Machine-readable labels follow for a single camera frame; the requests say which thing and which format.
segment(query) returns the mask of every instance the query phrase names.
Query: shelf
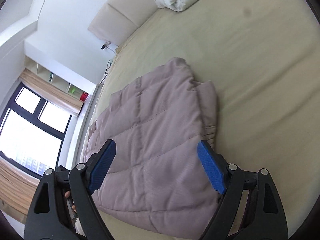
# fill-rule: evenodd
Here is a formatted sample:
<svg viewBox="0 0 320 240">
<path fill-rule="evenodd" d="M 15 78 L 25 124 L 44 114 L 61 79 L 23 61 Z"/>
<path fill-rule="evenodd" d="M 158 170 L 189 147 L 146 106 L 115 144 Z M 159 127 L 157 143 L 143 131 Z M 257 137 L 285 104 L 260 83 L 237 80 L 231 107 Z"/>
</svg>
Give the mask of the shelf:
<svg viewBox="0 0 320 240">
<path fill-rule="evenodd" d="M 47 81 L 48 83 L 52 84 L 54 87 L 62 90 L 63 92 L 71 95 L 72 97 L 78 100 L 80 100 L 82 94 L 84 93 L 84 91 L 81 90 L 80 88 L 64 80 L 63 78 L 59 77 L 55 73 L 52 73 L 50 70 L 46 69 L 44 66 L 40 65 L 39 63 L 35 62 L 34 60 L 32 60 L 27 56 L 25 56 L 25 66 L 34 74 L 41 77 L 43 80 Z"/>
<path fill-rule="evenodd" d="M 57 76 L 56 74 L 53 75 L 51 84 L 64 92 L 67 91 L 69 86 L 69 83 L 67 81 Z"/>
<path fill-rule="evenodd" d="M 68 89 L 68 94 L 73 96 L 74 98 L 77 98 L 80 100 L 80 97 L 83 94 L 83 90 L 81 90 L 80 88 L 77 88 L 74 85 L 70 85 L 69 89 Z"/>
</svg>

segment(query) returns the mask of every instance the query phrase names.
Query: mattress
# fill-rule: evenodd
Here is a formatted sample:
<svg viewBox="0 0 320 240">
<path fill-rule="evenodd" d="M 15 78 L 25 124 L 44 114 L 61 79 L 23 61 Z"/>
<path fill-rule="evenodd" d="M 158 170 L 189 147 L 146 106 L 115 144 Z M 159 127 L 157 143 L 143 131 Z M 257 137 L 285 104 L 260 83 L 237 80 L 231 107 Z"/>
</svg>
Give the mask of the mattress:
<svg viewBox="0 0 320 240">
<path fill-rule="evenodd" d="M 292 235 L 320 194 L 320 27 L 308 4 L 200 0 L 181 13 L 157 10 L 119 47 L 91 122 L 112 93 L 172 57 L 213 81 L 216 152 L 243 170 L 270 171 Z M 101 214 L 116 239 L 169 238 Z"/>
</svg>

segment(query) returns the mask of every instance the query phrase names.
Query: white wall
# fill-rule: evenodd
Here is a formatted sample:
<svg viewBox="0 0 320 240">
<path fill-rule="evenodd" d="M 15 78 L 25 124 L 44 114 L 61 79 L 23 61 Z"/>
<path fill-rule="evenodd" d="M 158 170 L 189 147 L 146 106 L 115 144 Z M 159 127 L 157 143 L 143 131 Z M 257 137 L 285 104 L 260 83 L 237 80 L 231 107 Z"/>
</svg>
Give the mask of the white wall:
<svg viewBox="0 0 320 240">
<path fill-rule="evenodd" d="M 46 0 L 38 33 L 27 42 L 60 64 L 98 84 L 114 54 L 87 28 L 107 0 Z"/>
<path fill-rule="evenodd" d="M 23 42 L 20 42 L 0 60 L 0 104 L 24 69 L 23 51 Z"/>
<path fill-rule="evenodd" d="M 60 152 L 60 157 L 59 157 L 59 161 L 58 161 L 58 166 L 62 165 L 63 167 L 66 167 L 67 158 L 68 158 L 68 154 L 69 154 L 69 150 L 70 150 L 70 144 L 71 144 L 73 134 L 75 132 L 75 127 L 76 127 L 77 121 L 78 121 L 77 117 L 75 117 L 75 116 L 71 117 L 69 126 L 67 128 L 66 135 L 63 140 L 63 144 L 62 144 L 62 148 L 61 148 L 61 152 Z"/>
<path fill-rule="evenodd" d="M 27 16 L 33 0 L 7 0 L 0 10 L 0 33 Z"/>
</svg>

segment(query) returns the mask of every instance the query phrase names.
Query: human hand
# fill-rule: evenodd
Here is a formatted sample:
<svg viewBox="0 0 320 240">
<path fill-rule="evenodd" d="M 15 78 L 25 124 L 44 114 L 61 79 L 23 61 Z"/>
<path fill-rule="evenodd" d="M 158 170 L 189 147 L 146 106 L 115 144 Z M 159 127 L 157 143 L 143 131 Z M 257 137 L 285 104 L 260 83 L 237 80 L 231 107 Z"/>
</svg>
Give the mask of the human hand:
<svg viewBox="0 0 320 240">
<path fill-rule="evenodd" d="M 65 193 L 65 196 L 66 196 L 66 198 L 71 197 L 71 192 L 70 192 L 70 191 L 67 191 L 67 192 Z M 75 212 L 77 212 L 75 205 L 72 206 L 72 209 L 73 209 Z"/>
</svg>

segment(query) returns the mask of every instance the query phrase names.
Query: pink comforter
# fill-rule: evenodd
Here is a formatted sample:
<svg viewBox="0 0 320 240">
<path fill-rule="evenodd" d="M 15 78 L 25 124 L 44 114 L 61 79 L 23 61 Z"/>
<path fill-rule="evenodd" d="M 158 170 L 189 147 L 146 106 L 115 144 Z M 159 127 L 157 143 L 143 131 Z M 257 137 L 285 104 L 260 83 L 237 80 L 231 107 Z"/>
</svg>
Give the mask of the pink comforter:
<svg viewBox="0 0 320 240">
<path fill-rule="evenodd" d="M 92 196 L 97 207 L 146 230 L 198 239 L 217 207 L 196 149 L 203 139 L 214 144 L 216 101 L 212 82 L 195 82 L 181 58 L 114 93 L 81 156 L 86 162 L 107 139 L 116 142 L 116 157 Z"/>
</svg>

